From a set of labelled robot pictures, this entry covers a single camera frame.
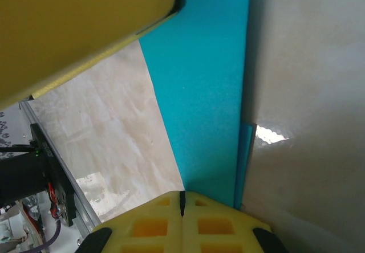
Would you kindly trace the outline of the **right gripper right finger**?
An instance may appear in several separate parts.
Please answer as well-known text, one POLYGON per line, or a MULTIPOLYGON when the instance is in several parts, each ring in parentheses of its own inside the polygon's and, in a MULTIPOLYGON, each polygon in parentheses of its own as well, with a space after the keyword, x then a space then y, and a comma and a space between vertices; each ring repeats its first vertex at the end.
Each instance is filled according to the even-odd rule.
POLYGON ((261 220, 204 195, 182 192, 182 252, 288 252, 261 220))

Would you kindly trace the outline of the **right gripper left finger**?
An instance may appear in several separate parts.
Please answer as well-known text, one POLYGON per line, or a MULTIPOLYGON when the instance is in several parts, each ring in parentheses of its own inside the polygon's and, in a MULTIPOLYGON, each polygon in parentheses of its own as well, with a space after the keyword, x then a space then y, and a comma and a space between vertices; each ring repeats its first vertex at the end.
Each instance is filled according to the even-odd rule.
POLYGON ((171 191, 96 226, 77 252, 182 252, 183 192, 171 191))

